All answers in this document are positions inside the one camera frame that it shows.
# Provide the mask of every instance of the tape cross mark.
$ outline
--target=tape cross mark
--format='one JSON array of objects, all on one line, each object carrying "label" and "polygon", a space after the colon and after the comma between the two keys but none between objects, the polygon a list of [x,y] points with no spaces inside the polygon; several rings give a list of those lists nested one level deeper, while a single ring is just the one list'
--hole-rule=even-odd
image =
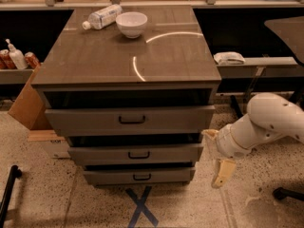
[{"label": "tape cross mark", "polygon": [[146,215],[146,217],[149,219],[149,221],[153,224],[154,227],[158,226],[159,221],[155,218],[155,216],[151,213],[151,211],[149,211],[148,208],[145,206],[145,202],[148,198],[151,189],[152,189],[151,186],[146,186],[144,188],[141,199],[138,199],[137,195],[133,192],[131,188],[125,190],[125,192],[130,196],[130,198],[132,198],[132,200],[137,205],[133,217],[129,222],[127,228],[133,228],[136,225],[136,222],[139,219],[141,212],[143,212],[143,214]]}]

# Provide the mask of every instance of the metal rod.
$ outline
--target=metal rod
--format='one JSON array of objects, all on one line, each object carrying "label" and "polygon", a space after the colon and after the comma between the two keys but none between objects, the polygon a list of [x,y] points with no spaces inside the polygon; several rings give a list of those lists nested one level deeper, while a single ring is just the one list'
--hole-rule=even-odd
[{"label": "metal rod", "polygon": [[20,178],[21,176],[22,176],[21,170],[18,168],[17,165],[13,165],[9,171],[9,178],[8,178],[6,190],[4,192],[0,206],[0,227],[3,227],[4,221],[6,219],[6,214],[8,212],[10,197],[15,180],[16,178]]},{"label": "metal rod", "polygon": [[293,95],[289,98],[289,101],[291,103],[297,104],[301,98],[303,97],[304,94],[304,85],[296,89],[293,93]]},{"label": "metal rod", "polygon": [[237,117],[241,118],[243,116],[243,113],[241,112],[241,110],[239,108],[236,96],[234,96],[234,95],[230,96],[230,100],[231,100],[231,107],[236,111]]},{"label": "metal rod", "polygon": [[256,67],[256,72],[255,75],[251,81],[251,83],[249,84],[245,94],[244,94],[244,98],[245,98],[245,102],[248,103],[251,97],[251,93],[255,90],[255,86],[257,84],[257,80],[262,76],[262,74],[265,72],[265,68],[266,66],[257,66]]}]

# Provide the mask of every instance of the drawer cabinet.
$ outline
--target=drawer cabinet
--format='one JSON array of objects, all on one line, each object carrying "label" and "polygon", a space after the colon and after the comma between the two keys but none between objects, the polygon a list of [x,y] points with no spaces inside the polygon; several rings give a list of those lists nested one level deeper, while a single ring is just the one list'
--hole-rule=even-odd
[{"label": "drawer cabinet", "polygon": [[89,184],[189,182],[220,75],[190,6],[132,10],[148,17],[133,40],[84,31],[77,8],[31,85]]}]

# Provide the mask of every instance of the cardboard box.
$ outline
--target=cardboard box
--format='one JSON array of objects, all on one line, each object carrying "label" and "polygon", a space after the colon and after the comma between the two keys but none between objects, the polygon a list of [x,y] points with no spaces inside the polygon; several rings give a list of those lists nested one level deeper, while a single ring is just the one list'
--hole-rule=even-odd
[{"label": "cardboard box", "polygon": [[39,67],[33,70],[8,113],[29,130],[49,130],[52,127],[45,116],[45,105],[37,91],[31,86],[38,71]]},{"label": "cardboard box", "polygon": [[45,105],[31,82],[37,75],[35,68],[9,109],[9,115],[30,130],[28,141],[39,142],[51,158],[69,158],[68,144],[63,137],[56,135],[45,115]]},{"label": "cardboard box", "polygon": [[70,158],[69,145],[64,137],[56,135],[54,130],[32,130],[28,134],[29,142],[38,142],[51,158]]}]

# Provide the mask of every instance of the countertop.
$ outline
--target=countertop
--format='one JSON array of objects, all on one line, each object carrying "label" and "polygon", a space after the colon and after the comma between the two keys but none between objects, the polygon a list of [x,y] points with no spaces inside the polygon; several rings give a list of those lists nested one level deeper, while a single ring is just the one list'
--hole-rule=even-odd
[{"label": "countertop", "polygon": [[114,23],[84,30],[96,8],[77,8],[69,18],[34,87],[71,84],[219,84],[220,75],[191,6],[123,8],[148,17],[139,38],[124,37]]}]

